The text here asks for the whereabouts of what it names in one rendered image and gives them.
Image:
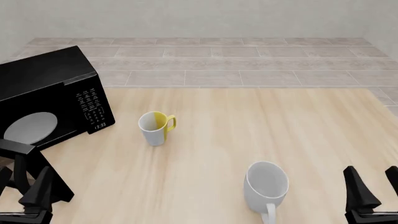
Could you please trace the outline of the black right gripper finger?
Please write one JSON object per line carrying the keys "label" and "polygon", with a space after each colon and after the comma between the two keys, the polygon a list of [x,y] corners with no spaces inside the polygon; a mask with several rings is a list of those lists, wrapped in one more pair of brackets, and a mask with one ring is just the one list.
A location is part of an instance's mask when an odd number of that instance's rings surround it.
{"label": "black right gripper finger", "polygon": [[357,212],[373,212],[380,206],[381,202],[367,188],[357,170],[348,166],[343,171],[346,184],[346,212],[355,210]]}
{"label": "black right gripper finger", "polygon": [[385,171],[386,177],[393,187],[398,187],[398,167],[391,166]]}

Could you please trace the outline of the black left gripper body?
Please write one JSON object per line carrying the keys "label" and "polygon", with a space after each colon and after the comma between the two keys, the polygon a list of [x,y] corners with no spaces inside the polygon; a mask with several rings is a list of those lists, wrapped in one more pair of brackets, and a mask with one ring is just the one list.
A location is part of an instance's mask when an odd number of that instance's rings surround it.
{"label": "black left gripper body", "polygon": [[52,217],[48,210],[31,207],[24,212],[0,212],[0,224],[50,224]]}

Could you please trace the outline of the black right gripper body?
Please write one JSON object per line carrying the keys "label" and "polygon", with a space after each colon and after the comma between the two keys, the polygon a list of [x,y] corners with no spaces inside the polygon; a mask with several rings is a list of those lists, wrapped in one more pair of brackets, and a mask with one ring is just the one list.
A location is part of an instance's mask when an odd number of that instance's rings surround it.
{"label": "black right gripper body", "polygon": [[398,224],[398,212],[375,212],[370,208],[347,210],[348,224]]}

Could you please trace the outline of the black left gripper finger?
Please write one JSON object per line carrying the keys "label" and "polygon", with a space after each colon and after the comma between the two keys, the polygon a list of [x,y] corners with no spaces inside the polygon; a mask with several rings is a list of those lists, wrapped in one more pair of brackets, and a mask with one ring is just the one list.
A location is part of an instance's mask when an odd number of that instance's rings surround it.
{"label": "black left gripper finger", "polygon": [[24,211],[42,212],[45,210],[52,212],[53,169],[45,166],[32,186],[29,186],[27,181],[26,166],[22,166],[20,170],[18,180],[23,183],[23,197],[18,202],[24,206]]}
{"label": "black left gripper finger", "polygon": [[6,188],[11,176],[12,170],[8,167],[0,167],[0,194],[2,194],[4,188]]}

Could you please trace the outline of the black microwave oven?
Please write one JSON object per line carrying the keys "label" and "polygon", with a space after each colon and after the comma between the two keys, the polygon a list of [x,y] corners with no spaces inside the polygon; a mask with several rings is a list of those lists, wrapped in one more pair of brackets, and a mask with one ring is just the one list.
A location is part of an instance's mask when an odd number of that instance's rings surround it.
{"label": "black microwave oven", "polygon": [[0,65],[0,139],[12,123],[40,112],[57,125],[32,143],[37,151],[115,123],[99,75],[78,46]]}

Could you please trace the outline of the grey round glass turntable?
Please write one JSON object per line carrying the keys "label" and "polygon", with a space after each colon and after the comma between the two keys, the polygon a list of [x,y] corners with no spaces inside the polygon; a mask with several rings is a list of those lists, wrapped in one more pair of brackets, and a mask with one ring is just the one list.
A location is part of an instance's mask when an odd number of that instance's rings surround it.
{"label": "grey round glass turntable", "polygon": [[31,145],[49,136],[57,127],[53,113],[32,113],[12,123],[4,133],[4,139]]}

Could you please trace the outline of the white and yellow mug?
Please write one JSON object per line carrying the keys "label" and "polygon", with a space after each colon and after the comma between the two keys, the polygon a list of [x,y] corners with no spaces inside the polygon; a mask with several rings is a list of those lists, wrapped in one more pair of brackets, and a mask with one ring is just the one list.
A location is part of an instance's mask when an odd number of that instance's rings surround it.
{"label": "white and yellow mug", "polygon": [[176,124],[174,115],[167,116],[160,111],[145,113],[138,120],[138,126],[151,146],[163,145],[168,133],[176,127]]}

